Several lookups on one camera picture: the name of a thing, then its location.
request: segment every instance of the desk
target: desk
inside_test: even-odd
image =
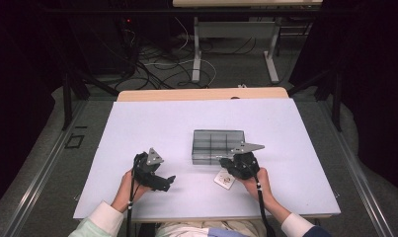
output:
[[[174,0],[174,7],[275,7],[320,5],[322,0]],[[192,81],[199,81],[201,51],[199,38],[259,38],[271,39],[269,50],[264,51],[270,78],[273,83],[279,83],[273,54],[279,37],[281,18],[275,22],[199,22],[195,17],[195,60]]]
[[[159,101],[168,96],[166,101]],[[176,175],[171,189],[149,192],[133,207],[139,222],[261,218],[242,184],[227,191],[213,179],[220,166],[193,165],[194,129],[241,129],[271,176],[273,193],[291,211],[326,217],[341,211],[292,99],[282,88],[122,92],[114,103],[74,218],[111,202],[136,153],[150,147]]]

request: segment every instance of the desk leg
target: desk leg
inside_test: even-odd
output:
[[[201,52],[199,51],[199,19],[195,17],[195,61],[193,64],[192,82],[199,81],[199,69],[201,64]]]
[[[279,77],[277,75],[276,72],[276,67],[275,67],[275,63],[273,62],[273,55],[275,53],[276,50],[276,43],[277,40],[279,38],[279,27],[281,24],[281,18],[277,18],[276,19],[276,25],[273,31],[273,37],[272,40],[270,42],[270,49],[269,51],[264,51],[264,58],[266,60],[267,63],[267,68],[269,69],[269,74],[270,74],[270,78],[272,80],[272,83],[277,84],[279,83]]]

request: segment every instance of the gray floor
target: gray floor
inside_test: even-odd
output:
[[[218,39],[209,42],[212,42],[213,45],[211,51],[231,52],[245,41],[246,39]],[[278,86],[290,87],[287,78],[303,44],[304,38],[302,37],[283,39],[280,57],[275,58],[279,78],[282,79]],[[204,54],[202,59],[210,62],[211,66],[203,63],[203,71],[207,72],[210,78],[216,71],[215,79],[209,87],[237,87],[238,84],[242,83],[249,87],[272,86],[261,54],[265,45],[267,45],[266,41],[259,40],[255,48],[244,55]],[[244,51],[246,51],[246,48],[250,48],[249,44],[247,46],[243,48]],[[186,68],[191,67],[189,63],[183,65]],[[151,68],[150,70],[160,78],[166,78],[183,69],[175,68],[162,71]],[[201,78],[200,83],[205,84],[206,77],[202,75]],[[176,87],[178,82],[187,79],[186,74],[180,74],[166,82]],[[118,86],[118,89],[136,88],[141,83],[141,80],[123,82]],[[194,88],[195,86],[189,84],[183,86],[183,88]],[[23,216],[22,225],[15,232],[17,236],[67,236],[78,224],[77,221],[72,219],[77,203],[76,199],[83,189],[111,104],[115,99],[95,87],[90,86],[90,91],[93,95],[92,98],[88,102],[82,102],[84,109],[80,113],[80,117],[76,118],[75,123],[72,124],[71,129],[68,130],[69,135],[71,133],[84,135],[81,147],[57,151],[57,160],[48,164],[53,169],[47,174],[46,182],[40,185],[43,188],[42,192],[35,196],[35,201],[30,205],[31,211],[26,212],[27,215]],[[313,91],[314,88],[309,88],[295,95],[294,99],[327,178],[333,190],[337,193],[337,201],[342,210],[342,214],[323,219],[321,224],[334,236],[377,236],[370,215],[349,174],[348,166],[343,158],[344,152],[334,136],[335,131],[331,129],[328,124],[329,121],[325,119],[322,105],[314,101]],[[46,127],[16,180],[0,201],[0,236],[6,233],[12,217],[16,216],[16,210],[27,194],[28,188],[32,186],[32,181],[40,173],[40,169],[45,167],[47,158],[50,157],[51,151],[54,151],[57,146],[57,138],[62,134],[61,89],[54,92],[53,96],[56,99],[56,105]],[[351,112],[346,108],[342,109],[342,122],[343,135],[352,152],[357,154],[357,128]],[[75,126],[86,126],[86,128],[75,128]],[[389,223],[394,236],[398,236],[398,190],[367,168],[363,167],[363,170],[387,223]],[[278,236],[281,236],[279,226],[272,220],[271,222],[277,230]]]

